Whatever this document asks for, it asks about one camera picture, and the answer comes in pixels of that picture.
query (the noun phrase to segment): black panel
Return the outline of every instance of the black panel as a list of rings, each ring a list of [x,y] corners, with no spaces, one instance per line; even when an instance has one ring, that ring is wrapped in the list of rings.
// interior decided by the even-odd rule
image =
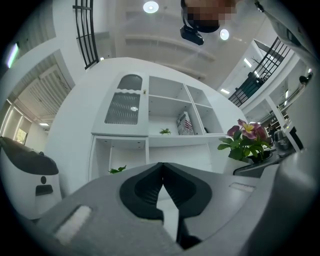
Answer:
[[[7,137],[0,137],[0,145],[11,163],[28,174],[56,175],[59,173],[56,163],[31,148]]]
[[[43,196],[51,194],[54,190],[52,189],[51,185],[39,185],[35,187],[35,195],[36,196]]]

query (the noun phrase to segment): small green plant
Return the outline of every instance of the small green plant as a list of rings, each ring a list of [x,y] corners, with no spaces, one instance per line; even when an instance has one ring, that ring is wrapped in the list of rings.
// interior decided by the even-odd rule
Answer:
[[[167,128],[167,129],[161,129],[162,131],[160,131],[159,133],[160,134],[171,134],[171,131],[169,131],[169,128]]]
[[[124,169],[127,168],[127,165],[125,165],[124,167],[119,167],[118,170],[117,169],[111,169],[109,171],[110,174],[117,174],[117,173],[120,173],[122,172]]]

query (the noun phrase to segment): person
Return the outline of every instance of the person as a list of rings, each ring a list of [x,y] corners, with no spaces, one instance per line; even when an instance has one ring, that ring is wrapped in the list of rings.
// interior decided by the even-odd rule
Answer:
[[[269,128],[269,134],[271,135],[271,139],[273,144],[275,144],[275,132],[276,130],[271,126],[271,124],[268,124],[268,128]]]

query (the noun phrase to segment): white wall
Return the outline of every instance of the white wall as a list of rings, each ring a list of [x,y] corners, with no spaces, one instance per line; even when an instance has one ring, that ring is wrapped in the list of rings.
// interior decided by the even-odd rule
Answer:
[[[203,90],[224,133],[245,120],[242,111],[220,93],[204,83],[171,68],[132,58],[105,59],[72,89],[62,103],[50,129],[45,153],[57,164],[61,186],[68,195],[89,181],[89,159],[93,142],[91,134],[99,107],[120,72],[142,72],[185,83]]]
[[[48,134],[45,133],[45,131],[41,128],[40,125],[33,122],[27,135],[25,146],[34,149],[38,152],[45,152],[47,138]]]

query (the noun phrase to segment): metal railing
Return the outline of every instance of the metal railing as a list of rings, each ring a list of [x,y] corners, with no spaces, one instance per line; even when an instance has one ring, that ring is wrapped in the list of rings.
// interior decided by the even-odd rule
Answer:
[[[94,30],[93,7],[94,0],[81,0],[80,5],[78,5],[78,0],[75,0],[75,5],[73,5],[73,9],[75,9],[75,23],[78,35],[77,43],[79,45],[79,48],[81,49],[81,53],[85,63],[85,69],[88,69],[94,63],[99,62]]]
[[[289,51],[290,48],[277,37],[258,66],[248,74],[244,83],[235,89],[229,100],[237,107],[245,103],[271,77]]]

